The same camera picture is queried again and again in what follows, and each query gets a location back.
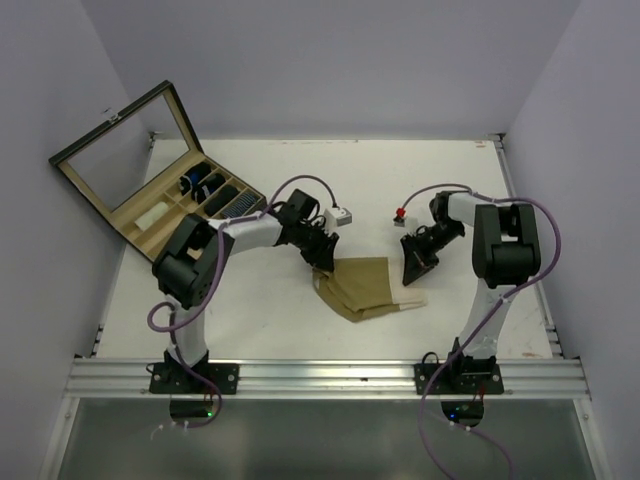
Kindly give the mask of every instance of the white table surface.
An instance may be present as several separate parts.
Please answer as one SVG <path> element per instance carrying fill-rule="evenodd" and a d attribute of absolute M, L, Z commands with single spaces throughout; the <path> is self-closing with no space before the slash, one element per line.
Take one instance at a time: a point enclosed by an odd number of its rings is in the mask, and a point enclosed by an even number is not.
<path fill-rule="evenodd" d="M 392 218 L 405 198 L 426 185 L 458 182 L 488 195 L 505 196 L 506 185 L 494 146 L 470 141 L 304 141 L 209 140 L 206 153 L 270 197 L 288 178 L 320 176 L 353 224 L 338 229 L 336 258 L 402 257 Z M 178 142 L 158 140 L 149 166 L 151 178 Z M 320 200 L 329 198 L 312 181 L 295 187 Z M 426 193 L 408 214 L 429 222 Z M 439 253 L 440 265 L 413 284 L 427 289 L 428 305 L 358 324 L 335 314 L 316 295 L 311 271 L 292 246 L 258 249 L 230 259 L 216 296 L 206 310 L 211 358 L 290 360 L 418 359 L 429 350 L 445 356 L 465 322 L 477 279 L 471 267 L 469 229 Z M 168 334 L 146 325 L 151 306 L 163 299 L 151 264 L 131 246 L 123 254 L 98 356 L 159 358 Z M 544 319 L 532 289 L 514 301 L 498 345 L 499 358 L 551 358 Z"/>

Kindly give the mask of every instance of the tan towel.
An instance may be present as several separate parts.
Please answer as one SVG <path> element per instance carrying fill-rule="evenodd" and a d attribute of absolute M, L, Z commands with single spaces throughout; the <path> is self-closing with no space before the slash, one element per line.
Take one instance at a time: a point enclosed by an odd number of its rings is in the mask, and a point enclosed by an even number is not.
<path fill-rule="evenodd" d="M 339 258 L 333 273 L 313 271 L 318 295 L 351 322 L 427 304 L 425 290 L 402 285 L 400 260 L 383 257 Z"/>

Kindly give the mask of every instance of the wooden box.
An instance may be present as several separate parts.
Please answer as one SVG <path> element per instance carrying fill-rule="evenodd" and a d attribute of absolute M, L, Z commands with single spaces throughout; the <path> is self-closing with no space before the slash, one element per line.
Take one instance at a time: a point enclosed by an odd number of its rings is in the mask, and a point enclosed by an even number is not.
<path fill-rule="evenodd" d="M 175 141 L 172 155 L 151 164 L 152 140 L 158 131 L 170 133 L 171 138 L 173 135 L 179 138 L 181 134 L 182 139 Z M 202 162 L 211 171 L 199 179 L 192 175 L 191 179 L 206 183 L 215 175 L 222 175 L 223 179 L 216 177 L 216 183 L 224 183 L 218 185 L 203 203 L 198 203 L 192 195 L 196 185 L 185 193 L 181 191 L 180 181 L 181 177 L 187 178 L 184 177 L 187 171 Z M 229 215 L 229 207 L 239 199 L 244 201 L 234 205 L 234 216 L 249 214 L 266 205 L 262 193 L 204 153 L 175 87 L 168 81 L 52 156 L 49 163 L 151 261 L 185 215 L 196 213 L 208 217 L 205 206 L 213 202 L 224 187 L 227 187 L 226 193 L 236 190 L 238 193 L 222 205 L 222 198 L 226 196 L 220 197 L 215 203 L 220 208 L 209 212 L 211 218 Z M 245 208 L 247 198 L 251 203 Z M 153 214 L 145 216 L 154 207 Z M 149 224 L 149 218 L 155 218 L 155 221 Z"/>

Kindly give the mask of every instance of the cable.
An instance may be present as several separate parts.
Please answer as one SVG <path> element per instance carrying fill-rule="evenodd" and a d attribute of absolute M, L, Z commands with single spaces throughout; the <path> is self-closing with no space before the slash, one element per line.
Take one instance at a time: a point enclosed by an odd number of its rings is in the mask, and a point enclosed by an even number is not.
<path fill-rule="evenodd" d="M 318 218 L 320 216 L 320 204 L 316 203 L 313 206 L 313 210 L 311 211 L 311 215 L 309 215 L 311 217 L 310 222 L 313 222 L 314 219 Z"/>
<path fill-rule="evenodd" d="M 265 209 L 262 211 L 260 215 L 258 215 L 258 218 L 264 217 L 267 214 L 267 212 L 271 210 L 271 207 L 274 205 L 276 198 L 278 198 L 278 195 L 280 195 L 280 192 L 282 192 L 282 190 L 284 190 L 284 188 L 287 185 L 295 182 L 296 180 L 302 180 L 304 178 L 309 180 L 315 180 L 316 182 L 321 183 L 324 186 L 324 188 L 327 189 L 327 192 L 329 192 L 329 195 L 331 196 L 331 206 L 332 207 L 338 206 L 338 202 L 336 201 L 336 196 L 333 194 L 333 190 L 331 190 L 331 187 L 327 184 L 327 182 L 322 180 L 320 177 L 316 177 L 315 175 L 296 175 L 295 177 L 291 177 L 289 180 L 287 180 L 282 185 L 280 185 L 280 188 L 278 188 L 276 192 L 273 194 L 273 196 L 271 197 L 271 200 L 269 200 L 269 203 L 267 204 Z"/>
<path fill-rule="evenodd" d="M 327 185 L 324 182 L 324 180 L 322 180 L 322 179 L 320 179 L 318 177 L 311 176 L 311 175 L 298 175 L 297 177 L 293 177 L 293 178 L 287 180 L 284 184 L 282 184 L 282 186 L 278 190 L 276 190 L 276 192 L 274 193 L 273 197 L 271 198 L 271 201 L 269 202 L 269 204 L 267 205 L 267 207 L 264 209 L 264 211 L 261 214 L 259 214 L 257 216 L 250 216 L 250 217 L 232 218 L 232 219 L 229 219 L 227 222 L 220 224 L 220 226 L 218 227 L 218 231 L 217 231 L 217 235 L 218 235 L 218 259 L 217 259 L 214 278 L 213 278 L 213 280 L 211 282 L 211 287 L 209 288 L 209 292 L 207 293 L 207 296 L 204 298 L 202 303 L 198 306 L 198 308 L 196 309 L 195 313 L 193 313 L 189 318 L 187 318 L 183 322 L 181 322 L 181 323 L 176 325 L 175 324 L 175 309 L 176 309 L 176 307 L 172 303 L 164 301 L 164 302 L 160 302 L 157 305 L 155 305 L 149 311 L 149 313 L 147 314 L 147 325 L 149 326 L 149 328 L 151 330 L 153 330 L 154 332 L 161 332 L 161 333 L 169 332 L 170 337 L 171 337 L 171 344 L 173 345 L 173 347 L 175 349 L 176 357 L 178 357 L 178 362 L 180 363 L 182 368 L 185 370 L 185 372 L 187 372 L 193 378 L 195 378 L 196 380 L 199 380 L 200 382 L 204 383 L 207 387 L 209 387 L 210 395 L 212 396 L 212 399 L 213 399 L 213 395 L 218 397 L 218 408 L 216 409 L 215 413 L 213 413 L 213 415 L 211 417 L 209 417 L 204 422 L 193 423 L 193 424 L 190 424 L 188 421 L 185 421 L 183 423 L 184 428 L 189 428 L 189 429 L 191 429 L 191 428 L 201 428 L 201 427 L 209 425 L 211 422 L 213 422 L 218 417 L 218 415 L 220 414 L 220 411 L 222 410 L 222 393 L 220 392 L 220 389 L 217 387 L 217 385 L 215 383 L 213 383 L 208 378 L 203 377 L 199 373 L 195 372 L 189 366 L 189 364 L 184 360 L 184 357 L 182 356 L 182 352 L 180 351 L 180 348 L 178 346 L 178 341 L 177 341 L 175 332 L 177 330 L 179 330 L 180 328 L 183 328 L 183 327 L 189 325 L 196 318 L 198 318 L 198 316 L 205 310 L 205 308 L 207 308 L 207 305 L 209 304 L 209 302 L 213 298 L 213 295 L 215 294 L 216 290 L 218 289 L 218 285 L 220 284 L 220 279 L 222 278 L 222 273 L 224 271 L 224 266 L 225 266 L 225 264 L 224 264 L 224 258 L 225 258 L 225 253 L 224 253 L 224 235 L 222 234 L 224 229 L 227 228 L 229 225 L 234 225 L 236 223 L 252 222 L 252 221 L 256 221 L 256 220 L 262 218 L 267 212 L 271 211 L 271 209 L 275 208 L 275 206 L 278 205 L 277 203 L 274 203 L 274 202 L 275 202 L 276 197 L 284 189 L 284 187 L 286 187 L 289 183 L 291 183 L 291 182 L 293 182 L 295 180 L 301 179 L 301 178 L 313 179 L 313 180 L 316 180 L 316 181 L 320 182 L 321 184 L 323 184 L 327 188 L 327 190 L 329 191 L 329 194 L 331 195 L 331 200 L 333 201 L 333 206 L 334 207 L 337 206 L 333 191 L 331 190 L 329 185 Z M 165 307 L 169 308 L 169 310 L 170 310 L 170 313 L 169 313 L 169 325 L 167 327 L 161 327 L 161 326 L 158 326 L 158 325 L 155 324 L 153 318 L 154 318 L 154 315 L 160 309 L 165 308 Z"/>
<path fill-rule="evenodd" d="M 285 203 L 287 203 L 287 202 L 276 202 L 273 205 L 271 205 L 271 210 L 269 210 L 269 211 L 270 212 L 275 212 L 276 208 L 281 207 Z"/>
<path fill-rule="evenodd" d="M 487 387 L 484 384 L 485 382 L 483 381 L 480 384 L 480 388 L 478 388 L 478 390 L 476 391 L 476 393 L 473 394 L 473 398 L 471 399 L 471 403 L 476 401 L 476 397 L 478 396 L 478 394 L 480 394 L 480 403 L 484 404 L 484 396 L 485 393 L 487 392 Z"/>
<path fill-rule="evenodd" d="M 418 412 L 418 431 L 420 433 L 420 438 L 422 440 L 422 444 L 424 445 L 425 450 L 427 451 L 427 453 L 429 454 L 429 456 L 431 457 L 433 462 L 436 464 L 436 466 L 440 469 L 440 471 L 442 471 L 442 473 L 444 473 L 448 478 L 455 480 L 456 479 L 455 475 L 453 473 L 451 473 L 445 467 L 445 465 L 442 462 L 440 462 L 440 460 L 438 460 L 438 458 L 436 457 L 435 453 L 433 452 L 431 443 L 429 442 L 429 439 L 427 438 L 427 435 L 426 435 L 426 433 L 424 431 L 423 423 L 424 423 L 424 411 L 425 411 L 427 395 L 431 391 L 431 388 L 433 387 L 433 384 L 435 383 L 435 381 L 438 378 L 438 376 L 447 367 L 449 367 L 459 355 L 461 355 L 463 353 L 464 349 L 471 343 L 471 341 L 476 337 L 476 335 L 478 335 L 480 333 L 480 331 L 489 322 L 489 320 L 491 320 L 493 315 L 500 309 L 500 307 L 505 303 L 505 301 L 509 301 L 510 297 L 514 296 L 515 294 L 517 294 L 518 292 L 524 290 L 525 288 L 527 288 L 527 287 L 539 282 L 540 280 L 545 278 L 547 275 L 549 275 L 549 273 L 551 273 L 551 271 L 555 268 L 556 264 L 558 263 L 558 260 L 560 258 L 560 253 L 562 252 L 562 238 L 560 236 L 560 229 L 558 228 L 558 224 L 557 224 L 555 218 L 553 218 L 553 215 L 551 215 L 551 212 L 549 212 L 549 210 L 547 210 L 546 207 L 544 207 L 543 205 L 541 205 L 537 201 L 535 201 L 533 199 L 530 199 L 530 198 L 527 198 L 527 197 L 512 197 L 512 198 L 493 199 L 491 197 L 487 197 L 485 195 L 480 195 L 478 193 L 475 193 L 475 192 L 473 192 L 473 190 L 471 190 L 471 187 L 469 187 L 467 185 L 458 184 L 458 183 L 441 183 L 441 184 L 438 184 L 438 185 L 431 185 L 429 187 L 422 188 L 422 189 L 418 190 L 417 192 L 413 193 L 404 202 L 402 208 L 403 209 L 406 208 L 406 206 L 409 204 L 409 202 L 411 200 L 413 200 L 413 198 L 415 198 L 418 194 L 426 192 L 428 190 L 433 190 L 433 189 L 436 189 L 436 188 L 444 188 L 444 187 L 456 187 L 456 188 L 463 189 L 464 191 L 469 192 L 474 197 L 479 198 L 480 200 L 483 200 L 483 201 L 486 201 L 486 202 L 490 202 L 490 203 L 506 203 L 506 202 L 520 202 L 520 203 L 524 202 L 524 203 L 529 203 L 529 204 L 533 205 L 534 207 L 538 208 L 540 211 L 542 211 L 542 213 L 545 215 L 545 217 L 547 218 L 547 220 L 551 224 L 551 228 L 553 229 L 553 234 L 554 234 L 554 237 L 555 237 L 555 252 L 554 252 L 554 255 L 553 255 L 549 265 L 541 273 L 539 273 L 538 275 L 530 278 L 528 281 L 526 281 L 522 285 L 516 286 L 516 287 L 512 288 L 511 290 L 507 291 L 502 296 L 502 298 L 500 298 L 494 304 L 494 306 L 491 308 L 491 310 L 489 310 L 489 312 L 487 312 L 485 317 L 478 324 L 478 326 L 475 328 L 475 330 L 473 330 L 473 332 L 471 332 L 471 335 L 469 335 L 467 340 L 460 346 L 460 348 L 458 348 L 454 353 L 452 353 L 449 356 L 449 358 L 442 365 L 440 365 L 438 367 L 438 369 L 434 372 L 434 374 L 429 378 L 429 381 L 427 382 L 427 386 L 425 387 L 424 392 L 422 393 L 422 397 L 420 399 L 420 410 Z M 491 438 L 490 436 L 488 436 L 487 434 L 485 434 L 483 432 L 474 431 L 474 433 L 476 435 L 478 435 L 479 437 L 485 439 L 486 441 L 488 441 L 492 445 L 494 445 L 496 448 L 498 448 L 498 450 L 500 450 L 500 452 L 505 457 L 505 459 L 507 461 L 507 464 L 509 466 L 509 479 L 513 479 L 514 478 L 513 477 L 514 476 L 513 460 L 511 459 L 511 456 L 507 452 L 506 448 L 504 446 L 502 446 L 498 441 L 494 440 L 493 438 Z"/>
<path fill-rule="evenodd" d="M 509 456 L 509 453 L 507 452 L 506 448 L 503 445 L 501 445 L 499 443 L 496 443 L 495 440 L 493 440 L 493 438 L 491 438 L 489 435 L 487 435 L 483 431 L 478 430 L 477 428 L 467 427 L 466 425 L 463 425 L 461 423 L 456 423 L 456 422 L 453 422 L 451 420 L 447 420 L 441 414 L 437 415 L 437 414 L 435 414 L 433 412 L 429 412 L 429 415 L 431 415 L 433 418 L 435 418 L 439 422 L 442 422 L 442 423 L 445 423 L 445 424 L 447 424 L 447 425 L 449 425 L 451 427 L 457 428 L 458 430 L 461 430 L 461 431 L 463 431 L 465 433 L 470 433 L 472 435 L 475 435 L 477 437 L 482 438 L 486 442 L 488 442 L 488 443 L 492 444 L 493 446 L 495 446 L 500 451 L 500 453 L 502 453 L 502 455 L 505 456 L 505 458 Z"/>
<path fill-rule="evenodd" d="M 262 213 L 258 214 L 257 216 L 251 216 L 251 217 L 237 217 L 237 218 L 232 218 L 229 219 L 229 221 L 227 223 L 223 223 L 220 225 L 220 227 L 218 228 L 218 262 L 216 264 L 216 273 L 215 276 L 213 278 L 213 281 L 211 283 L 211 287 L 209 288 L 209 292 L 207 293 L 207 296 L 205 297 L 205 299 L 202 301 L 202 303 L 200 304 L 199 308 L 196 310 L 196 313 L 194 313 L 191 317 L 187 318 L 186 320 L 184 320 L 183 322 L 177 324 L 177 325 L 169 325 L 168 327 L 161 327 L 159 325 L 156 325 L 155 322 L 153 321 L 153 318 L 155 316 L 155 314 L 158 312 L 158 310 L 161 310 L 162 308 L 173 308 L 173 304 L 171 304 L 170 302 L 164 301 L 164 302 L 160 302 L 157 305 L 155 305 L 147 314 L 147 325 L 149 326 L 149 328 L 151 330 L 153 330 L 154 332 L 159 332 L 159 333 L 167 333 L 167 332 L 172 332 L 172 331 L 176 331 L 179 330 L 183 327 L 186 327 L 187 325 L 189 325 L 191 322 L 193 322 L 196 318 L 198 318 L 198 316 L 204 311 L 205 308 L 207 308 L 207 305 L 209 304 L 209 302 L 211 301 L 211 299 L 213 298 L 213 295 L 216 293 L 216 290 L 218 289 L 218 285 L 220 284 L 220 278 L 222 277 L 222 272 L 224 270 L 224 236 L 220 235 L 222 233 L 222 231 L 228 226 L 228 225 L 233 225 L 236 223 L 243 223 L 243 222 L 252 222 L 255 220 L 258 220 L 262 217 L 264 217 L 269 211 L 271 211 L 272 208 L 274 208 L 277 203 L 275 202 L 276 198 L 278 197 L 278 195 L 280 194 L 280 192 L 282 192 L 282 190 L 289 185 L 290 183 L 296 181 L 296 180 L 301 180 L 301 179 L 310 179 L 310 180 L 315 180 L 319 183 L 321 183 L 322 185 L 324 185 L 324 187 L 327 189 L 327 191 L 329 192 L 329 195 L 331 196 L 331 201 L 333 202 L 333 206 L 336 207 L 338 206 L 337 202 L 336 202 L 336 197 L 333 194 L 333 190 L 331 190 L 331 187 L 321 178 L 313 176 L 313 175 L 297 175 L 295 177 L 291 177 L 289 180 L 287 180 L 286 182 L 284 182 L 280 188 L 278 188 L 276 190 L 276 192 L 273 194 L 273 196 L 271 197 L 271 200 L 269 201 L 268 205 L 265 207 L 265 209 L 262 211 Z"/>
<path fill-rule="evenodd" d="M 173 323 L 173 318 L 174 317 L 175 317 L 175 313 L 171 312 L 171 315 L 170 315 L 170 318 L 169 318 L 169 324 L 170 325 Z M 180 362 L 180 365 L 182 366 L 184 371 L 187 372 L 189 375 L 191 375 L 196 380 L 199 380 L 200 382 L 204 383 L 207 387 L 209 387 L 211 393 L 213 395 L 215 395 L 216 397 L 218 397 L 218 408 L 216 408 L 216 411 L 213 412 L 213 414 L 209 418 L 207 418 L 204 422 L 197 422 L 197 423 L 186 423 L 185 422 L 185 424 L 184 424 L 185 428 L 189 428 L 189 429 L 206 427 L 211 422 L 213 422 L 216 418 L 218 418 L 218 415 L 220 415 L 220 411 L 222 410 L 222 393 L 220 392 L 220 389 L 218 388 L 218 386 L 215 383 L 213 383 L 208 378 L 203 377 L 199 373 L 195 372 L 189 366 L 189 364 L 187 362 L 185 362 L 184 357 L 182 356 L 182 352 L 180 352 L 180 348 L 178 347 L 178 341 L 176 339 L 175 330 L 169 332 L 169 335 L 171 336 L 171 344 L 174 346 L 174 349 L 175 349 L 175 352 L 176 352 L 176 357 L 178 357 L 178 362 Z"/>
<path fill-rule="evenodd" d="M 415 197 L 417 197 L 418 195 L 420 195 L 421 193 L 428 192 L 429 190 L 435 190 L 436 188 L 448 188 L 448 187 L 460 188 L 465 192 L 469 192 L 469 193 L 472 192 L 471 187 L 468 187 L 467 185 L 462 185 L 461 183 L 438 183 L 437 185 L 431 185 L 429 187 L 421 188 L 417 192 L 413 192 L 411 196 L 407 198 L 402 204 L 402 209 L 404 210 L 405 208 L 407 208 L 407 205 L 409 205 L 409 202 L 413 200 Z"/>
<path fill-rule="evenodd" d="M 436 363 L 440 363 L 440 358 L 438 358 L 438 354 L 436 352 L 427 352 L 423 355 L 422 357 L 422 361 L 420 362 L 422 364 L 422 366 L 420 367 L 422 369 L 422 372 L 424 373 L 424 362 L 427 361 L 427 357 L 429 357 L 429 355 L 433 355 L 434 357 L 436 357 Z"/>
<path fill-rule="evenodd" d="M 216 273 L 213 277 L 213 281 L 211 282 L 211 287 L 209 288 L 209 292 L 207 293 L 207 296 L 202 301 L 202 303 L 197 307 L 196 312 L 192 314 L 189 318 L 187 318 L 186 320 L 184 320 L 183 322 L 177 325 L 169 325 L 168 327 L 161 327 L 159 325 L 156 325 L 155 322 L 153 321 L 153 317 L 161 308 L 168 307 L 170 310 L 173 311 L 175 307 L 172 303 L 167 301 L 158 303 L 149 311 L 149 314 L 147 315 L 147 325 L 151 330 L 153 330 L 154 332 L 160 332 L 160 333 L 175 332 L 176 330 L 186 327 L 191 322 L 193 322 L 196 318 L 198 318 L 198 316 L 204 311 L 204 309 L 207 308 L 207 305 L 213 298 L 213 295 L 216 293 L 216 290 L 218 289 L 218 285 L 220 284 L 220 279 L 222 278 L 222 272 L 224 271 L 224 257 L 225 257 L 224 235 L 222 235 L 222 232 L 229 225 L 234 225 L 236 223 L 253 222 L 253 221 L 256 221 L 258 218 L 259 216 L 231 218 L 229 219 L 228 222 L 222 223 L 218 227 L 218 261 L 216 264 Z"/>

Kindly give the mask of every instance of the black mounting bracket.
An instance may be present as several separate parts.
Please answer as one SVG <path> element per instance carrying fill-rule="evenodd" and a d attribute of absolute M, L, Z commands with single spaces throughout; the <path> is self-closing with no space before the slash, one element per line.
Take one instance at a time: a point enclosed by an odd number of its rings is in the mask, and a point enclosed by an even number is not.
<path fill-rule="evenodd" d="M 449 356 L 458 351 L 456 338 Z M 416 393 L 422 395 L 429 379 L 440 367 L 439 363 L 416 363 L 413 366 Z M 432 395 L 502 395 L 504 385 L 496 358 L 476 360 L 458 355 L 453 363 L 436 378 L 429 394 Z"/>
<path fill-rule="evenodd" d="M 189 395 L 209 393 L 207 386 L 187 373 L 168 352 L 164 362 L 154 363 L 149 393 L 158 395 Z M 211 380 L 223 395 L 235 395 L 240 377 L 237 363 L 209 363 L 209 356 L 196 363 L 192 370 Z"/>

